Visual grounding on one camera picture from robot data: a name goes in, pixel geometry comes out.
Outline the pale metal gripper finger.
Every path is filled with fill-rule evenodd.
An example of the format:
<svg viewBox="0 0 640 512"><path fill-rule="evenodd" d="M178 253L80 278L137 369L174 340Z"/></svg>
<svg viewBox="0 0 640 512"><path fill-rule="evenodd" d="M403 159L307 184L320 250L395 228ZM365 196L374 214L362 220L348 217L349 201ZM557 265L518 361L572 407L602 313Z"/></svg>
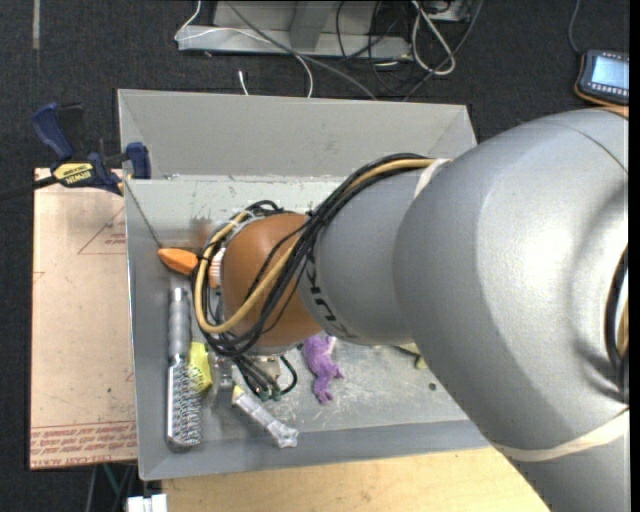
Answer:
<svg viewBox="0 0 640 512"><path fill-rule="evenodd" d="M239 408L259 424L271 436L278 448L295 448L298 445L298 430L274 417L238 385L233 387L231 402L233 406Z"/></svg>

